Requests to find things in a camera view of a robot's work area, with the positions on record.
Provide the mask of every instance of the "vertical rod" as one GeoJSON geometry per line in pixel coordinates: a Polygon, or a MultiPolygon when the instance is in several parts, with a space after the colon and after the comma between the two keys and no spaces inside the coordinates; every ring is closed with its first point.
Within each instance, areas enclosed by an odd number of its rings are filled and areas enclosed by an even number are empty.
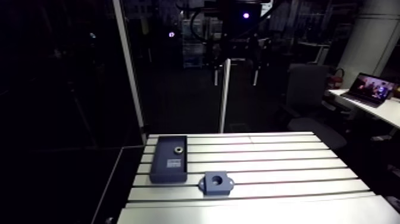
{"type": "Polygon", "coordinates": [[[214,86],[218,86],[218,68],[214,70],[214,86]]]}
{"type": "Polygon", "coordinates": [[[147,48],[147,52],[149,53],[149,61],[150,61],[150,63],[152,63],[153,60],[151,58],[151,50],[150,50],[150,48],[147,48]]]}
{"type": "Polygon", "coordinates": [[[226,104],[228,100],[228,88],[229,88],[229,75],[230,75],[230,59],[228,58],[225,61],[224,65],[224,79],[223,79],[222,97],[221,97],[220,133],[224,133],[224,127],[225,127],[226,104]]]}
{"type": "MultiPolygon", "coordinates": [[[[120,2],[120,0],[112,0],[112,4],[114,5],[115,18],[117,19],[118,31],[120,33],[122,50],[124,52],[124,58],[125,58],[126,70],[128,72],[130,90],[132,93],[133,102],[135,104],[137,122],[139,123],[139,129],[140,129],[140,132],[142,133],[143,126],[144,126],[142,109],[140,108],[138,89],[136,87],[135,73],[133,72],[132,59],[130,56],[129,43],[128,43],[128,39],[127,39],[127,35],[126,35],[126,29],[125,29],[125,23],[124,23],[124,16],[122,13],[121,2],[120,2]]],[[[146,134],[145,133],[142,133],[142,141],[143,141],[143,144],[146,144],[146,134]]]]}
{"type": "Polygon", "coordinates": [[[255,71],[254,74],[253,86],[257,85],[257,79],[258,79],[258,69],[255,71]]]}

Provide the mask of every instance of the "desk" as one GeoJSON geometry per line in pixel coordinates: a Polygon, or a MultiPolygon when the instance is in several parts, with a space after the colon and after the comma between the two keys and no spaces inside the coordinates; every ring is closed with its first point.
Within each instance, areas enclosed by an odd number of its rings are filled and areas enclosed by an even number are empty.
{"type": "Polygon", "coordinates": [[[187,181],[149,179],[150,135],[118,224],[400,223],[400,215],[312,132],[187,135],[187,181]],[[225,170],[229,195],[204,196],[206,171],[225,170]]]}
{"type": "MultiPolygon", "coordinates": [[[[340,97],[342,93],[347,92],[348,89],[335,89],[335,90],[329,90],[330,93],[332,93],[335,96],[340,97]]],[[[352,99],[347,99],[344,97],[341,97],[347,102],[350,102],[354,106],[376,116],[379,117],[380,119],[388,122],[389,124],[393,125],[395,128],[400,129],[400,100],[397,98],[392,98],[389,100],[386,100],[382,105],[380,105],[377,108],[365,105],[361,102],[352,100],[352,99]]]]}

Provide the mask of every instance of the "white column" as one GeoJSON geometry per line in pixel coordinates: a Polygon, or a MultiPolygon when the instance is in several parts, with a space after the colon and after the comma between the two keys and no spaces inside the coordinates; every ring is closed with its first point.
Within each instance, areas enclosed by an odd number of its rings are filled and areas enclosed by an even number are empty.
{"type": "Polygon", "coordinates": [[[400,1],[366,0],[340,59],[342,87],[349,88],[359,72],[380,76],[399,37],[400,1]]]}

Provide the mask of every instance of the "black chair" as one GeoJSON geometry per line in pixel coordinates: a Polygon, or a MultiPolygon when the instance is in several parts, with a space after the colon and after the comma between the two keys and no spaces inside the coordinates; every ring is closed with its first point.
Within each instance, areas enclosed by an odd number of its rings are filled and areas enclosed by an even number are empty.
{"type": "Polygon", "coordinates": [[[321,104],[328,67],[302,65],[292,68],[289,73],[286,103],[280,106],[285,111],[287,128],[295,132],[314,132],[331,150],[343,148],[346,139],[321,122],[327,115],[334,116],[321,104]]]}

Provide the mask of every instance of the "black box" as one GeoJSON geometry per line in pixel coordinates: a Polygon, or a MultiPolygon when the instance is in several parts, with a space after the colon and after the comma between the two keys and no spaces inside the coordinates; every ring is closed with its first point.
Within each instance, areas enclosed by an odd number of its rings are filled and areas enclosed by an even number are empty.
{"type": "Polygon", "coordinates": [[[188,178],[186,136],[160,136],[150,171],[152,183],[185,182],[188,178]]]}

